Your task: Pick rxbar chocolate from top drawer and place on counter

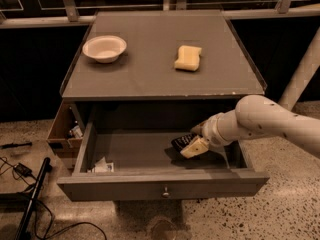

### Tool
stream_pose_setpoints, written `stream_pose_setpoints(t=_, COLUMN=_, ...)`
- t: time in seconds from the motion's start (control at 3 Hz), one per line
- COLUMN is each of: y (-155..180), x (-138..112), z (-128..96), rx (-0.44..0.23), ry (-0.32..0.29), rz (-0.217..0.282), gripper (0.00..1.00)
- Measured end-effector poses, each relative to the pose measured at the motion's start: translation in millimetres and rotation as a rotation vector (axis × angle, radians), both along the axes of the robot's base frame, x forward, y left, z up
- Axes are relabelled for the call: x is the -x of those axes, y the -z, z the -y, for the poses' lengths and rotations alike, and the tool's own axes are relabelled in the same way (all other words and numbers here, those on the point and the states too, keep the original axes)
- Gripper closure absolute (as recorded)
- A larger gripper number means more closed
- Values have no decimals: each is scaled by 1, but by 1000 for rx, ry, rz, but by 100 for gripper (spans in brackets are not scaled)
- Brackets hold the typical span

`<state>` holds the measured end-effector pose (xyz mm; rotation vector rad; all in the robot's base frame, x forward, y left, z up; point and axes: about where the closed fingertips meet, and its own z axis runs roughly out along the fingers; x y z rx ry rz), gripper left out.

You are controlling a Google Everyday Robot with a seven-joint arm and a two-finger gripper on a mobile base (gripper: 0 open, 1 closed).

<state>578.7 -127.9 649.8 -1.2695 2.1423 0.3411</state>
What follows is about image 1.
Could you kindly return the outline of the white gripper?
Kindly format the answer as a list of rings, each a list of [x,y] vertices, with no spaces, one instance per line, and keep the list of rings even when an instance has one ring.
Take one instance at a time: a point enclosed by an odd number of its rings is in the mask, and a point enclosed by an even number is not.
[[[238,122],[234,112],[218,113],[191,128],[197,134],[180,153],[189,159],[201,155],[213,147],[227,146],[239,138]]]

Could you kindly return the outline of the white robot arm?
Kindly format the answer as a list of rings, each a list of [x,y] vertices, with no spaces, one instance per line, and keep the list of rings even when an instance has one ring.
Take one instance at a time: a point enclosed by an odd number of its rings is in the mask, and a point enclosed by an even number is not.
[[[192,158],[234,141],[279,136],[320,157],[320,120],[295,114],[292,108],[320,66],[320,29],[278,103],[261,95],[241,98],[226,113],[211,116],[183,138],[180,154]]]

